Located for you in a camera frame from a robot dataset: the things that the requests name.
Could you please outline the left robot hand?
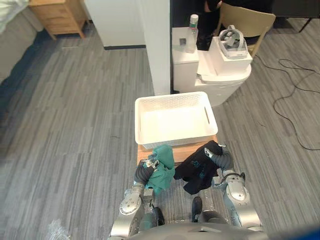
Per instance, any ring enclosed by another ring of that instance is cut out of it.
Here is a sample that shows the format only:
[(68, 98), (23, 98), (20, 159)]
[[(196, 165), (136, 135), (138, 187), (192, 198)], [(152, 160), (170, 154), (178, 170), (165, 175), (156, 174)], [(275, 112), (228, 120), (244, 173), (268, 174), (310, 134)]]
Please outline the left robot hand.
[(134, 173), (134, 183), (146, 186), (159, 164), (160, 162), (155, 153), (149, 155), (147, 158), (141, 159)]

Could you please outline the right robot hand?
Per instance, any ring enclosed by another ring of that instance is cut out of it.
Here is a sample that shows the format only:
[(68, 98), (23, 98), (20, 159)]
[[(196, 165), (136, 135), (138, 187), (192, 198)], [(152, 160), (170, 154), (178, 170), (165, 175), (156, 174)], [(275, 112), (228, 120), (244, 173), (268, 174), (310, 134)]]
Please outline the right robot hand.
[(232, 155), (228, 150), (226, 150), (225, 144), (217, 144), (217, 146), (222, 150), (222, 154), (215, 154), (208, 148), (204, 148), (205, 155), (210, 158), (210, 160), (217, 165), (222, 171), (228, 171), (234, 169), (234, 160)]

